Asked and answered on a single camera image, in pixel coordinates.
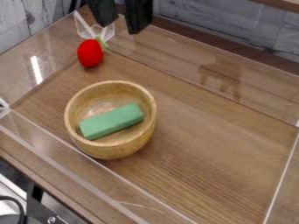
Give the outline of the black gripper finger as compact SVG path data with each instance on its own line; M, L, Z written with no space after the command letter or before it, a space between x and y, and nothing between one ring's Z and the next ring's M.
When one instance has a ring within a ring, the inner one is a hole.
M86 0L93 18L101 27L106 27L117 19L114 0Z
M153 0L124 0L125 24L129 34L137 34L153 20Z

